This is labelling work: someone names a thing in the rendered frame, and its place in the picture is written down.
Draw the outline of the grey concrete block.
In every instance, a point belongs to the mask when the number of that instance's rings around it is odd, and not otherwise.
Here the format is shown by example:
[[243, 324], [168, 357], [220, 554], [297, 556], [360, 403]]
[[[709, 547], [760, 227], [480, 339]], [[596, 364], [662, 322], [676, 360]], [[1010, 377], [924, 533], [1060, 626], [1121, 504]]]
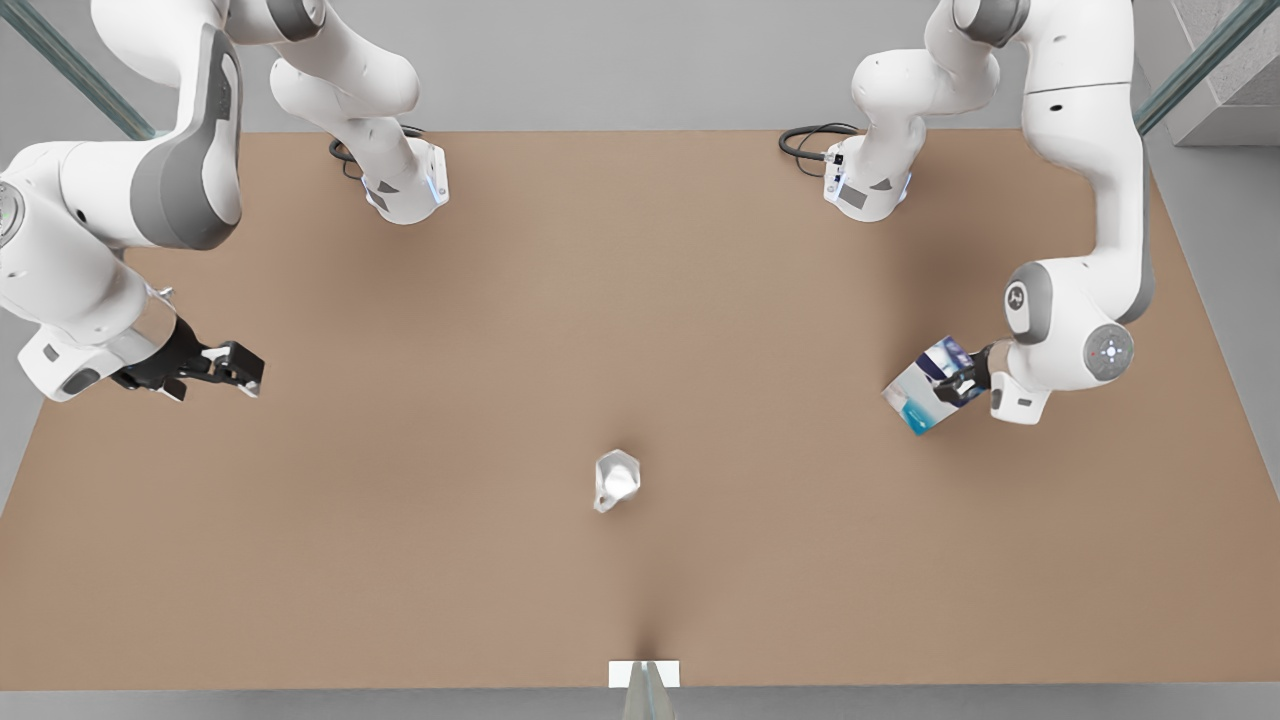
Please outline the grey concrete block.
[[1280, 8], [1166, 117], [1178, 146], [1280, 147]]

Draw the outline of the silver frame post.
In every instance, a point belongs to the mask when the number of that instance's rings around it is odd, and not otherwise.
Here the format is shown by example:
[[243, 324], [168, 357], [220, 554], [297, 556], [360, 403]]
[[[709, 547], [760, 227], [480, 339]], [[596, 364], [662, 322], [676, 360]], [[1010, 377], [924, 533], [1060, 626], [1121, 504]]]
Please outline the silver frame post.
[[1134, 0], [1135, 56], [1151, 85], [1135, 111], [1139, 132], [1169, 132], [1169, 113], [1279, 8], [1280, 0]]
[[0, 0], [3, 18], [128, 138], [154, 138], [155, 128], [37, 12], [28, 0]]

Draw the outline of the small white glossy cup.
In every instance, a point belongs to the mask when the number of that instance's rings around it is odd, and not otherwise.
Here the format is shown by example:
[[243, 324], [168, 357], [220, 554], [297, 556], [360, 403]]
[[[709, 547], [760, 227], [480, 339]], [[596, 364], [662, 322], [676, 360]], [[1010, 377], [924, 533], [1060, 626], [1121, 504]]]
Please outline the small white glossy cup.
[[640, 486], [639, 461], [621, 448], [612, 450], [596, 460], [593, 507], [598, 512], [608, 512], [618, 502], [632, 498]]

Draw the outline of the blue and white printed box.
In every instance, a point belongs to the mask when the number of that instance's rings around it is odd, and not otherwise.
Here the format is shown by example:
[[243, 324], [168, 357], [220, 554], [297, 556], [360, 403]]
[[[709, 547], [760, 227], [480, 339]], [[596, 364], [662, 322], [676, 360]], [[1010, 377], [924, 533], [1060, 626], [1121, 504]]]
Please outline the blue and white printed box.
[[945, 345], [959, 343], [948, 334], [938, 340], [882, 391], [882, 397], [915, 436], [923, 436], [961, 409], [934, 396], [934, 383], [955, 368]]

